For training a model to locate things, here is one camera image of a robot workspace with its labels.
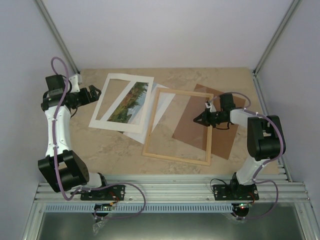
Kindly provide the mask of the light wooden picture frame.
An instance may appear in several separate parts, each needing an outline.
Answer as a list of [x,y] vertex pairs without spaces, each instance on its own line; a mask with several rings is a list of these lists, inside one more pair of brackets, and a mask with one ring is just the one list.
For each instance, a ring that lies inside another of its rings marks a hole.
[[145,157],[162,159],[162,160],[167,160],[167,161],[176,161],[176,162],[182,162],[182,163],[188,163],[188,164],[194,164],[194,165],[210,166],[211,165],[211,153],[212,153],[212,132],[213,132],[212,126],[207,127],[205,161],[147,152],[148,148],[149,148],[149,144],[150,144],[150,137],[151,137],[152,130],[153,130],[153,125],[154,125],[154,120],[155,120],[155,116],[156,116],[158,101],[160,98],[160,93],[184,95],[184,96],[189,96],[189,97],[202,97],[202,98],[208,98],[208,99],[212,99],[214,97],[214,94],[212,94],[212,93],[158,87],[155,91],[155,98],[154,98],[154,102],[153,102],[153,107],[152,107],[152,111],[151,111],[151,116],[150,116],[148,128],[146,131],[142,155]]

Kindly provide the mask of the white mat board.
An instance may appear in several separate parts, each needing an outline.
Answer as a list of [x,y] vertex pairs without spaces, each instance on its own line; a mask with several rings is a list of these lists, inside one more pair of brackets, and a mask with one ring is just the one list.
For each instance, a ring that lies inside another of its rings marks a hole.
[[[132,119],[131,124],[107,121],[118,104],[124,99],[136,82],[148,83],[144,104]],[[101,95],[91,117],[89,127],[118,132],[140,134],[146,122],[150,106],[154,78],[151,76],[131,75],[125,73],[109,73],[106,77]]]

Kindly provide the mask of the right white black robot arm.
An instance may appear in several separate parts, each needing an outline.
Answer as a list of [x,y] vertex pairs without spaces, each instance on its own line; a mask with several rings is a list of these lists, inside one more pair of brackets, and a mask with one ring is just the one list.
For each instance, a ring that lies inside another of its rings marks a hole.
[[239,125],[247,129],[246,146],[248,157],[243,166],[233,174],[227,185],[232,198],[242,199],[248,194],[255,195],[254,187],[258,174],[269,163],[278,160],[286,151],[280,118],[277,115],[265,116],[241,108],[234,103],[233,95],[245,96],[240,92],[226,92],[205,102],[205,110],[193,119],[195,123],[217,128],[222,123]]

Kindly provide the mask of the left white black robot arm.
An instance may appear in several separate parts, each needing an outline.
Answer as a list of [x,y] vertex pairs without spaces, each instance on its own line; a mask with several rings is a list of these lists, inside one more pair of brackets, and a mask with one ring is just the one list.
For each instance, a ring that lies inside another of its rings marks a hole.
[[101,90],[93,85],[81,88],[82,77],[74,74],[65,79],[61,74],[45,78],[48,90],[43,94],[41,109],[48,125],[48,144],[38,169],[55,192],[87,186],[99,200],[108,197],[110,188],[101,173],[89,172],[86,164],[73,151],[70,119],[79,107],[99,100]]

